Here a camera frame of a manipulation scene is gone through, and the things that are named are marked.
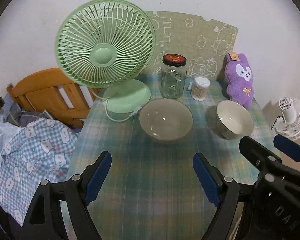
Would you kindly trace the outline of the glass jar with red lid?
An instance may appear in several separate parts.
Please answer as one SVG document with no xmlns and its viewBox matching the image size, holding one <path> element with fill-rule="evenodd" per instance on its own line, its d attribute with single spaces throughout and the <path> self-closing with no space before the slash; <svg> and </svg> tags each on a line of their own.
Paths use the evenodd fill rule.
<svg viewBox="0 0 300 240">
<path fill-rule="evenodd" d="M 179 54 L 166 54 L 162 57 L 160 92 L 163 98 L 177 99 L 183 95 L 187 59 Z"/>
</svg>

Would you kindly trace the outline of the middle floral ceramic bowl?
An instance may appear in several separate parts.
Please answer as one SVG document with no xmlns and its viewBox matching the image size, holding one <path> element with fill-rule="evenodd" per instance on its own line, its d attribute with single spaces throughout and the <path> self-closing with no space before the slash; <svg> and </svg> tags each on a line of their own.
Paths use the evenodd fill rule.
<svg viewBox="0 0 300 240">
<path fill-rule="evenodd" d="M 142 130 L 159 142 L 175 142 L 188 135 L 193 126 L 191 111 L 173 99 L 155 99 L 140 111 Z"/>
</svg>

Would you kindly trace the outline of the purple plush bunny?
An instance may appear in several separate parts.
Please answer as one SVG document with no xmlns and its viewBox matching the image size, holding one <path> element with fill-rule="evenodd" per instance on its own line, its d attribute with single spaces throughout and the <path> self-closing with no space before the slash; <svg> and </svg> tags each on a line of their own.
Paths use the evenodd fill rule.
<svg viewBox="0 0 300 240">
<path fill-rule="evenodd" d="M 250 108 L 253 101 L 253 72 L 244 54 L 228 52 L 224 70 L 226 93 L 231 101 Z"/>
</svg>

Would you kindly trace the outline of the wooden bed headboard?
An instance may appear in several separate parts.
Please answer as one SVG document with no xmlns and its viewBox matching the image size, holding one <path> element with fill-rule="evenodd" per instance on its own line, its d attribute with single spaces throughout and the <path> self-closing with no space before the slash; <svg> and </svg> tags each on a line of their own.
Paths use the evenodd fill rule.
<svg viewBox="0 0 300 240">
<path fill-rule="evenodd" d="M 90 111 L 79 84 L 59 68 L 49 68 L 28 75 L 15 86 L 8 85 L 12 100 L 28 111 L 47 110 L 70 128 L 82 128 Z"/>
</svg>

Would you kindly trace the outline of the cotton swab container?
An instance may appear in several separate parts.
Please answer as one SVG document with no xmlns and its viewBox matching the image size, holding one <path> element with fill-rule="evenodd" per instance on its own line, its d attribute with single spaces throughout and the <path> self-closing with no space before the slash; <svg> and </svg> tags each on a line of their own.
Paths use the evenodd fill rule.
<svg viewBox="0 0 300 240">
<path fill-rule="evenodd" d="M 194 78 L 191 96 L 196 101 L 203 101 L 209 91 L 211 81 L 207 77 L 198 76 Z"/>
</svg>

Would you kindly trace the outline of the white floor fan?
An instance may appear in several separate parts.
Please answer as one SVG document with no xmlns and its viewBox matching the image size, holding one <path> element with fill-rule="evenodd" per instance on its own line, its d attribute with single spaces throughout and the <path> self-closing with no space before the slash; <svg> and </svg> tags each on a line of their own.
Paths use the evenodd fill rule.
<svg viewBox="0 0 300 240">
<path fill-rule="evenodd" d="M 271 129 L 292 141 L 300 138 L 300 100 L 282 97 L 276 107 L 276 118 Z"/>
</svg>

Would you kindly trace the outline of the plaid green tablecloth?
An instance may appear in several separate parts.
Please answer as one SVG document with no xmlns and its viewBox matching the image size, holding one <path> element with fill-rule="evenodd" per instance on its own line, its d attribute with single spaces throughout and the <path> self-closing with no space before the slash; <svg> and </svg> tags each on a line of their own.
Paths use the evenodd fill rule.
<svg viewBox="0 0 300 240">
<path fill-rule="evenodd" d="M 239 152 L 238 140 L 224 139 L 216 126 L 216 106 L 225 100 L 212 81 L 204 101 L 185 91 L 180 99 L 192 113 L 189 134 L 176 142 L 150 138 L 137 116 L 108 119 L 95 101 L 79 134 L 69 175 L 82 173 L 102 151 L 111 168 L 88 210 L 103 239 L 201 239 L 215 213 L 192 167 L 202 153 L 223 175 L 252 184 L 258 170 Z"/>
</svg>

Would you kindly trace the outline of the green desk fan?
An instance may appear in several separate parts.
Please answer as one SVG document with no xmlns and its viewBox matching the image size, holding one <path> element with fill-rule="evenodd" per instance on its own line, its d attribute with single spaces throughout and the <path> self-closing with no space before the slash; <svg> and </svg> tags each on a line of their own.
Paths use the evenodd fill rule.
<svg viewBox="0 0 300 240">
<path fill-rule="evenodd" d="M 152 20 L 124 0 L 93 0 L 74 10 L 55 38 L 59 68 L 72 81 L 104 89 L 107 111 L 137 113 L 150 100 L 149 87 L 136 79 L 155 47 Z"/>
</svg>

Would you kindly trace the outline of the blue checkered bear blanket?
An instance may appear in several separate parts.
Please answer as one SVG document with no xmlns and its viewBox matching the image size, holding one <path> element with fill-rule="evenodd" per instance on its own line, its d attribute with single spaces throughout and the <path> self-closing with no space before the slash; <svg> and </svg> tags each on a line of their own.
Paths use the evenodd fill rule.
<svg viewBox="0 0 300 240">
<path fill-rule="evenodd" d="M 0 206 L 22 225 L 44 179 L 63 182 L 78 132 L 45 113 L 13 103 L 0 117 Z"/>
</svg>

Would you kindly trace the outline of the green cartoon placemat board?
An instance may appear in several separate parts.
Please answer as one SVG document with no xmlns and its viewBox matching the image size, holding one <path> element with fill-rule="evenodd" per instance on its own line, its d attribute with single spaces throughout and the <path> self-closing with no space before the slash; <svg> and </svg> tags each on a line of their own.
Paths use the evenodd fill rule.
<svg viewBox="0 0 300 240">
<path fill-rule="evenodd" d="M 179 54 L 186 58 L 190 77 L 216 80 L 222 74 L 225 55 L 232 51 L 238 28 L 203 16 L 170 11 L 147 11 L 156 33 L 153 57 L 143 71 L 159 74 L 162 57 Z"/>
</svg>

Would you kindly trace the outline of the floral ceramic bowl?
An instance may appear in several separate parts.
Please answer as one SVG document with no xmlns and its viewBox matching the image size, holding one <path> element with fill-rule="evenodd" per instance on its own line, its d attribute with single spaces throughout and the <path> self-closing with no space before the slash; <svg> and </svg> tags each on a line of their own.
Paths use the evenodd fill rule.
<svg viewBox="0 0 300 240">
<path fill-rule="evenodd" d="M 191 111 L 173 99 L 155 99 L 140 111 L 142 130 L 159 142 L 175 142 L 188 135 L 193 126 Z"/>
<path fill-rule="evenodd" d="M 250 113 L 240 104 L 224 100 L 216 107 L 217 128 L 228 140 L 250 136 L 254 129 Z"/>
</svg>

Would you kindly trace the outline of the right floral ceramic bowl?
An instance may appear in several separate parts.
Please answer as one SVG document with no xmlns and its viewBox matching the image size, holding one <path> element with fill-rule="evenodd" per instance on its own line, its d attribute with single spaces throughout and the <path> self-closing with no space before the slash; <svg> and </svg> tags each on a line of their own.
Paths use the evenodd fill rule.
<svg viewBox="0 0 300 240">
<path fill-rule="evenodd" d="M 240 104 L 224 100 L 216 107 L 217 128 L 228 140 L 250 136 L 254 129 L 250 113 Z"/>
</svg>

